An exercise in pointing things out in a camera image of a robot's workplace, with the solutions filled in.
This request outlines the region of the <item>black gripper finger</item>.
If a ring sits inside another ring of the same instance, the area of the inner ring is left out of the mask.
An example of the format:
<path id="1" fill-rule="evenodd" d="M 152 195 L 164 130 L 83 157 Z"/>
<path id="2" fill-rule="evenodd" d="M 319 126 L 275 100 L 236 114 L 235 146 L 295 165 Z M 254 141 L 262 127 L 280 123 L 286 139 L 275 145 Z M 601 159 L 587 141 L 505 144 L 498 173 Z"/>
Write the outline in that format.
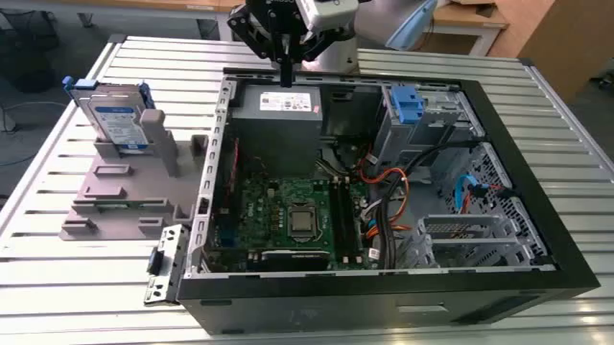
<path id="1" fill-rule="evenodd" d="M 354 72 L 354 33 L 327 30 L 304 42 L 290 37 L 287 50 L 287 88 L 295 82 L 296 71 Z"/>
<path id="2" fill-rule="evenodd" d="M 246 6 L 238 6 L 230 14 L 227 24 L 260 59 L 278 66 L 280 87 L 287 87 L 287 54 L 282 33 L 268 33 Z"/>

